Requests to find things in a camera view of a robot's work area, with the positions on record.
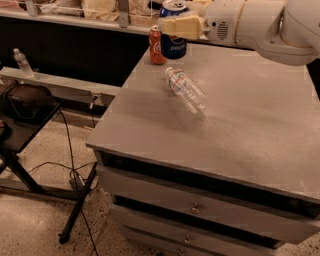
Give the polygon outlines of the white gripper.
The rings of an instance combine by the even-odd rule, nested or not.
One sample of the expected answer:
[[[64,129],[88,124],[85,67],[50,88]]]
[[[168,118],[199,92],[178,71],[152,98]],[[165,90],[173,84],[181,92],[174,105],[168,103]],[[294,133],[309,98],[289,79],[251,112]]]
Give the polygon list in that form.
[[[236,30],[245,0],[190,0],[188,7],[199,16],[205,15],[205,36],[217,45],[235,46]],[[198,15],[168,16],[158,20],[163,34],[189,40],[198,39],[204,31],[204,20]]]

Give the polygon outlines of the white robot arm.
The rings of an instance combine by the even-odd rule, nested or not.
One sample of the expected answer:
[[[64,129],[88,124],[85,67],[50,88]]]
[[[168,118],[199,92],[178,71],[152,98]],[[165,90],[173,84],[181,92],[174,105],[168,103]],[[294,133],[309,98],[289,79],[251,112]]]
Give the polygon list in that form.
[[[166,35],[215,45],[249,48],[287,65],[320,55],[320,0],[212,0],[158,20]]]

